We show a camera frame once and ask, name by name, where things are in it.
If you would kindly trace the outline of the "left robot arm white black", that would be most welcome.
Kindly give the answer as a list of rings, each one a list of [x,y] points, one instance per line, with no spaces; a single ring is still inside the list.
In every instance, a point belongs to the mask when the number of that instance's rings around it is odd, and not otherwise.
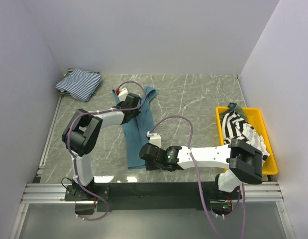
[[[134,93],[120,93],[119,103],[109,110],[88,112],[78,109],[62,134],[73,166],[73,179],[65,199],[87,201],[101,197],[104,192],[95,187],[90,153],[96,145],[101,129],[128,123],[140,114],[141,98]]]

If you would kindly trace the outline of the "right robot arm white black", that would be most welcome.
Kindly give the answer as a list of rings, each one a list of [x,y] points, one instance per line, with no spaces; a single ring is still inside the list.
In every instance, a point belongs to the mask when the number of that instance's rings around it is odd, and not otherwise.
[[[263,182],[263,153],[240,139],[217,147],[170,146],[166,150],[147,143],[142,146],[139,157],[170,172],[192,167],[225,169],[213,186],[213,194],[220,199],[243,183],[260,185]]]

